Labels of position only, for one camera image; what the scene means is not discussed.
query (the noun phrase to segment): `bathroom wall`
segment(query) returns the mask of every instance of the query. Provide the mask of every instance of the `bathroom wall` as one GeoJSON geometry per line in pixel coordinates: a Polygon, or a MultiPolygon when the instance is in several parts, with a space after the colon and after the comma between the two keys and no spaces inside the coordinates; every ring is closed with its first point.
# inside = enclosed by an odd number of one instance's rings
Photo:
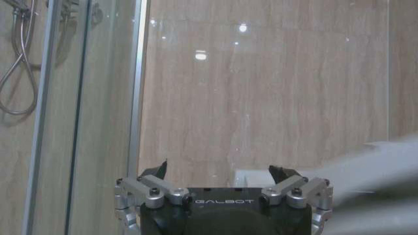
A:
{"type": "Polygon", "coordinates": [[[418,131],[418,1],[390,1],[390,137],[418,131]]]}
{"type": "MultiPolygon", "coordinates": [[[[0,1],[0,76],[14,62],[10,46],[12,7],[0,1]]],[[[38,1],[36,7],[33,38],[29,59],[41,63],[46,7],[38,1]]],[[[38,82],[38,70],[34,70],[38,82]]],[[[28,74],[18,67],[0,93],[4,104],[21,110],[30,104],[32,90],[28,74]]],[[[26,196],[28,167],[32,147],[33,117],[10,116],[0,111],[0,234],[18,235],[26,196]]]]}
{"type": "Polygon", "coordinates": [[[387,139],[387,0],[152,0],[138,172],[180,186],[387,139]]]}

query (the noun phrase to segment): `shower head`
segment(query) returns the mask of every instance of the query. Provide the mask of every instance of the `shower head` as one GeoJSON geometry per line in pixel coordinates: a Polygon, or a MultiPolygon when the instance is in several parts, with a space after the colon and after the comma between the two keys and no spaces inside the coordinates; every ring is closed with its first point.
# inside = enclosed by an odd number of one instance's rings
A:
{"type": "Polygon", "coordinates": [[[28,6],[24,4],[22,1],[18,0],[2,0],[6,4],[9,4],[13,8],[17,8],[20,10],[26,10],[28,6]]]}

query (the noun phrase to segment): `metal frame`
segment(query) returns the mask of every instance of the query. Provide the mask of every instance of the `metal frame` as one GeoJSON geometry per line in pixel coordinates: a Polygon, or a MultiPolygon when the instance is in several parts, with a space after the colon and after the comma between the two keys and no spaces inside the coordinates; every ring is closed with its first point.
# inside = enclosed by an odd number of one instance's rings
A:
{"type": "Polygon", "coordinates": [[[133,97],[132,97],[132,115],[130,115],[130,133],[129,133],[129,151],[126,176],[136,178],[138,146],[140,146],[140,121],[142,115],[142,93],[145,76],[145,55],[148,41],[148,14],[149,0],[136,0],[133,41],[136,42],[136,53],[132,55],[134,61],[134,79],[133,79],[133,97]]]}
{"type": "Polygon", "coordinates": [[[38,82],[38,97],[34,111],[34,125],[33,125],[33,139],[30,150],[30,164],[29,164],[29,177],[26,187],[26,199],[25,199],[25,211],[21,225],[21,235],[29,235],[32,233],[33,212],[34,212],[34,200],[36,200],[36,187],[38,176],[38,163],[40,163],[40,151],[41,141],[44,134],[44,120],[46,109],[46,96],[49,78],[53,72],[53,64],[56,57],[56,43],[57,43],[57,28],[60,23],[60,8],[61,0],[49,0],[48,18],[45,26],[45,39],[44,39],[44,51],[41,60],[40,82],[38,82]]]}

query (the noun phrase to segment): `glass panel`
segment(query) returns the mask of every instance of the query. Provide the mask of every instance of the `glass panel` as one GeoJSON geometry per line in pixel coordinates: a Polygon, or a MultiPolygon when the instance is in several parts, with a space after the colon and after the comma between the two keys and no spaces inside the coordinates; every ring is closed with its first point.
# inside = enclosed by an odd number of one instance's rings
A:
{"type": "Polygon", "coordinates": [[[48,84],[33,235],[62,234],[86,21],[86,1],[62,0],[56,58],[48,84]]]}
{"type": "Polygon", "coordinates": [[[387,139],[385,0],[152,0],[138,172],[227,186],[387,139]]]}
{"type": "Polygon", "coordinates": [[[73,235],[121,232],[113,187],[126,175],[134,4],[134,0],[90,2],[69,218],[73,235]]]}

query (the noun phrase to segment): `shower enclosure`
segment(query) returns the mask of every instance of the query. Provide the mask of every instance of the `shower enclosure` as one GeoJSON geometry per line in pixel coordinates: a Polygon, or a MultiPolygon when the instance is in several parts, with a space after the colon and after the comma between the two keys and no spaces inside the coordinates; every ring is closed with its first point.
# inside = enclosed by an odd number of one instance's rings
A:
{"type": "Polygon", "coordinates": [[[22,58],[28,6],[0,1],[0,101],[29,107],[0,111],[0,234],[122,234],[114,180],[164,160],[225,187],[418,130],[415,0],[34,0],[22,58]]]}

